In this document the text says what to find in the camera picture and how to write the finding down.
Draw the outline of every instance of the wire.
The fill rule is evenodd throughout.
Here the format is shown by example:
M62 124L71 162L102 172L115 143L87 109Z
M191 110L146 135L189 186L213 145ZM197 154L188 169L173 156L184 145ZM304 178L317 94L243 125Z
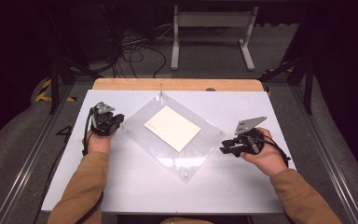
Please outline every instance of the wire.
M132 53L130 54L130 60L129 60L130 68L131 68L132 73L135 75L135 77L138 78L138 77L136 76L136 74L135 74L135 71L133 70L133 67L132 67L131 55L132 55Z
M264 144L268 144L270 146L273 146L273 147L276 147L278 149L278 151L280 152L282 158L283 158L283 161L284 163L286 164L287 167L289 167L289 161L292 159L288 156L286 156L286 153L284 153L284 151L278 146L278 144L276 144L274 142L274 140L272 140L272 138L268 137L268 136L265 136L263 135L264 137L267 137L268 139L270 139L273 143L269 142L269 141L266 141L264 139L259 139L259 138L252 138L254 141L259 141L259 142L263 142Z
M36 213L36 216L34 217L34 224L36 223L38 217L39 217L39 214L40 214L40 210L42 209L42 205L43 205L43 202L45 201L45 198L46 198L46 195L48 194L48 189L50 187L50 183L51 183L51 175L53 173L53 170L54 168L56 167L56 164L57 164L57 161L58 161L58 158L62 155L62 153L64 152L65 148L66 148L66 145L67 143L65 143L63 145L63 147L61 148L60 152L58 153L58 155L56 156L53 164L51 165L50 167L50 171L48 172L48 180L46 181L46 184L45 184L45 188L43 190L43 193L42 193L42 199L40 200L40 203L39 203L39 206L38 206L38 209L37 209L37 213Z
M102 73L102 72L108 70L112 66L112 64L113 63L109 63L107 65L103 65L102 67L99 67L99 68L96 68L96 69L93 69L93 70L90 69L90 70L99 74L99 73ZM84 75L85 74L85 73L79 72L79 71L72 71L72 73L74 75Z
M276 144L276 142L271 138L271 137L269 137L269 136L266 136L266 135L264 135L263 134L263 137L267 137L269 140L271 140L275 145L278 145L278 144Z
M118 64L118 66L120 67L120 72L121 72L121 75L123 76L123 77L126 77L126 76L124 76L124 74L123 74L123 68L121 67L121 64L120 64L120 62L117 60L117 64Z
M93 112L92 109L93 109L93 108L91 108L91 109L89 110L89 115L87 116L87 121L86 121L86 128L85 128L85 130L84 130L84 138L83 138L83 141L84 141L84 143L83 143L84 149L83 149L83 151L82 151L83 156L86 156L87 153L89 153L88 147L89 147L89 140L90 140L90 139L87 139L87 131L89 130L89 122L90 122L91 114L92 114L92 112Z
M151 49L151 50L153 50L153 51L155 51L155 52L161 54L161 56L164 58L164 63L162 64L162 66L160 66L159 69L153 74L153 78L155 78L155 77L156 77L156 73L159 72L159 70L161 70L161 68L164 67L165 63L167 62L167 58L165 58L164 54L161 53L160 51L158 51L158 50L156 50L156 49L153 49L153 48L150 48L150 47L149 47L149 49Z
M118 73L118 71L116 69L116 65L114 63L112 63L112 70L113 70L113 77L116 77L116 75L118 77L121 77L120 74Z

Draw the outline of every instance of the white paper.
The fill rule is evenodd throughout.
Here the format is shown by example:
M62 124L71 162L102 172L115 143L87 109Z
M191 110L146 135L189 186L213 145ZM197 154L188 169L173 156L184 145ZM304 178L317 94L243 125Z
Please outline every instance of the white paper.
M178 152L200 131L200 127L168 106L164 106L144 126Z

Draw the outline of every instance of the white stand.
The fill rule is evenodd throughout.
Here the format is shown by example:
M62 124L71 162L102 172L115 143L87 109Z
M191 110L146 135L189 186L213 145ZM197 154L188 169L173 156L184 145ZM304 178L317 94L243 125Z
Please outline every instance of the white stand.
M179 12L175 6L173 13L173 49L171 69L179 68L179 27L246 27L246 36L240 45L246 65L250 71L255 70L248 50L248 43L255 24L258 7L247 12Z

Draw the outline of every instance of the black cable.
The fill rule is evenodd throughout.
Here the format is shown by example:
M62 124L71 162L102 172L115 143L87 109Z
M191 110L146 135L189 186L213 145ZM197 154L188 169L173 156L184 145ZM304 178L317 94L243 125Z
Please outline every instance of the black cable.
M135 71L133 70L133 67L132 67L131 55L132 55L132 53L130 54L130 68L131 68L132 73L135 75L135 77L138 78L135 74Z
M87 121L86 121L86 128L84 130L84 137L83 137L83 145L84 145L84 149L82 151L83 153L83 156L86 156L87 153L89 153L89 149L88 149L88 146L89 146L89 139L87 139L87 131L89 130L89 122L90 122L90 118L91 118L91 115L92 115L92 108L89 110L89 115L87 116Z
M99 67L99 68L96 68L96 69L90 69L92 72L95 72L95 73L102 73L106 70L108 70L110 67L112 66L112 63L109 63L107 65L104 65L102 67ZM72 73L74 75L86 75L85 73L83 72L77 72L77 71L72 71Z
M156 49L153 49L153 48L150 48L150 47L149 47L149 49L152 49L153 51L155 51L155 52L161 54L162 57L164 58L164 63L162 64L162 66L160 66L159 69L153 74L153 78L155 78L155 77L156 77L156 73L159 72L159 70L161 70L161 68L164 67L165 63L167 62L167 58L165 58L165 55L164 55L163 53L161 53L160 51L158 51L158 50L156 50Z
M94 212L97 211L98 207L101 205L102 202L103 202L103 191L101 192L100 199L98 199L97 203L94 204L94 206L92 206L91 209L76 222L76 224L81 224L84 221L86 221L92 214L94 214Z
M259 138L252 138L252 139L253 139L254 141L263 142L264 144L268 144L268 145L270 145L270 146L273 146L273 147L277 148L278 151L280 152L281 156L282 156L282 159L283 159L284 163L286 164L287 167L289 167L289 161L290 161L292 158L286 156L286 153L284 153L284 151L278 146L278 144L276 144L276 143L274 142L274 140L272 140L272 138L270 138L270 137L268 137L268 136L265 136L265 137L269 138L273 143L271 143L271 142L269 142L269 141L266 141L266 140L264 140L264 139L259 139Z
M63 147L61 148L60 152L58 153L58 155L56 156L53 164L51 165L50 167L50 171L48 172L48 180L46 181L46 185L45 185L45 188L43 190L43 193L42 193L42 199L40 200L40 204L38 206L38 209L37 209L37 213L36 213L36 216L34 217L34 224L36 223L38 217L39 217L39 214L40 214L40 210L42 209L42 205L43 205L43 202L45 201L45 198L46 198L46 195L48 194L48 189L50 187L50 183L51 183L51 174L53 173L53 170L57 164L57 161L58 161L58 158L62 155L62 153L64 152L65 148L66 148L66 145L67 143L65 143L63 145Z
M126 76L124 76L124 74L123 74L123 68L121 67L121 64L120 64L120 62L117 60L117 64L118 64L118 66L120 67L120 73L121 73L121 75L123 76L123 77L126 77Z
M113 70L113 77L116 77L116 76L121 77L120 74L118 73L118 71L116 69L116 65L114 63L112 64L112 70Z

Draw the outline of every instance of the metal rail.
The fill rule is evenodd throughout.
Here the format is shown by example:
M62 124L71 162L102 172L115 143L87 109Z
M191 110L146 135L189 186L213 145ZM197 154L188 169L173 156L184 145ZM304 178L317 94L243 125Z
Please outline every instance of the metal rail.
M330 179L334 185L334 188L337 191L339 199L344 205L345 211L347 212L347 215L351 220L351 223L358 223L358 206L354 201L353 197L351 196L351 192L348 188L345 176L342 174L333 156L330 154L329 149L323 137L321 136L321 132L314 117L312 115L309 115L306 108L303 106L304 99L300 89L298 87L289 88L295 97L298 107L301 109L301 112L304 115L305 121L310 126L310 130L312 131L315 143L318 145L318 152L321 156L327 173L330 175Z
M66 99L71 92L72 86L64 86L62 89L61 99ZM33 148L31 149L30 154L28 155L27 160L23 164L21 170L19 171L16 180L11 187L10 192L8 193L5 201L3 202L0 208L0 223L7 223L10 218L19 198L27 185L29 178L36 166L36 163L40 157L41 152L43 151L45 140L47 139L48 133L51 130L51 127L54 124L54 121L60 114L62 106L65 104L65 100L61 100L57 109L53 114L48 115L48 118L43 125L42 131L34 143Z

